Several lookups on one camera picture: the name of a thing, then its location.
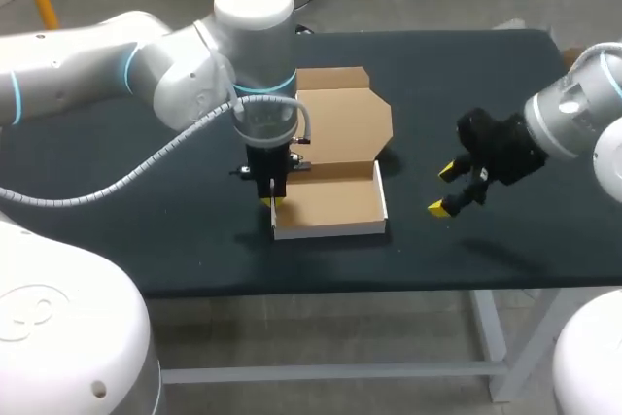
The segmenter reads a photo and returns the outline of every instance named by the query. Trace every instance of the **black table surface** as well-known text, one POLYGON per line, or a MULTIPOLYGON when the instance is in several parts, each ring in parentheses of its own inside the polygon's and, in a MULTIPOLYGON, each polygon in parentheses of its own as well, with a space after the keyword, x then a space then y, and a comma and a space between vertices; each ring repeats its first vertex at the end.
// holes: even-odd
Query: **black table surface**
MULTIPOLYGON (((3 202, 34 231, 92 250, 147 296, 544 288, 622 284, 622 207, 599 188, 589 156, 549 161, 485 207, 440 220, 426 207, 460 182, 436 174, 461 152, 456 119, 480 106, 504 118, 564 73, 536 31, 304 35, 300 67, 362 65, 392 106, 394 138, 379 156, 386 235, 272 242, 267 210, 222 118, 125 190, 54 210, 3 202)), ((0 185, 71 197, 117 180, 174 133, 133 100, 7 128, 0 185)))

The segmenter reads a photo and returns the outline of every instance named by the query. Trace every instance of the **concrete floor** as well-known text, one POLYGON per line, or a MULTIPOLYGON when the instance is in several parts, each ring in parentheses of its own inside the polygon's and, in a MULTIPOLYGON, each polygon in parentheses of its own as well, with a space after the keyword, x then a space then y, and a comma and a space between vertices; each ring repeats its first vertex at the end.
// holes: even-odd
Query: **concrete floor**
MULTIPOLYGON (((52 0, 63 26, 144 10, 171 26, 211 0, 52 0)), ((316 0, 298 20, 317 31, 488 29, 512 18, 552 28, 561 47, 622 36, 620 0, 316 0)), ((0 34, 41 28, 31 0, 0 9, 0 34)), ((598 294, 600 291, 588 291, 598 294)), ((533 293, 497 294, 508 331, 533 293)), ((152 302, 164 367, 478 358, 463 293, 338 294, 152 302)), ((492 405, 480 378, 169 387, 170 413, 553 415, 550 361, 519 400, 492 405)))

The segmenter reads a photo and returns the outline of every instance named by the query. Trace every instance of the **brown cardboard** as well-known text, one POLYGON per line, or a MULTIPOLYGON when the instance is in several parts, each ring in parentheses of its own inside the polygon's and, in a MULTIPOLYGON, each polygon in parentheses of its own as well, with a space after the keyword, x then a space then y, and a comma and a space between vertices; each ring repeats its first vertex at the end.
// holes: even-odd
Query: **brown cardboard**
POLYGON ((292 151, 311 162, 311 170, 290 175, 288 195, 276 209, 275 238, 384 231, 386 206, 374 159, 393 136, 391 107, 368 88, 361 67, 299 70, 298 84, 311 145, 292 151))

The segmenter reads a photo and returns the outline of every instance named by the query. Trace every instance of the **metal table frame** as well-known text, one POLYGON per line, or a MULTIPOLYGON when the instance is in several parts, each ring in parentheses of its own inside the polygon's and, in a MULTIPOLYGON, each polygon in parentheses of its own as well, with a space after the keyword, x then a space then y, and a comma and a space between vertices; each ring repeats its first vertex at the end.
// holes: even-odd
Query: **metal table frame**
POLYGON ((442 363, 358 363, 228 368, 164 369, 164 384, 314 379, 489 376, 493 402, 512 401, 575 311, 575 289, 542 290, 527 322, 509 348, 492 291, 471 291, 475 321, 485 361, 442 363))

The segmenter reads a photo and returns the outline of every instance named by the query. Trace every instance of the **box flap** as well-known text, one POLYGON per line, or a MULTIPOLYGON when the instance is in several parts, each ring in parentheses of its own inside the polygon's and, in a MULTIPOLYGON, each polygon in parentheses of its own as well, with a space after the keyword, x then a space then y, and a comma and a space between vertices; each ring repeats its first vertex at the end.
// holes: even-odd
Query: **box flap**
POLYGON ((298 99, 309 110, 311 144, 292 150, 313 165, 372 162, 393 136, 391 107, 370 89, 306 90, 298 99))
POLYGON ((369 87, 369 76, 362 67, 301 68, 297 86, 298 90, 369 87))

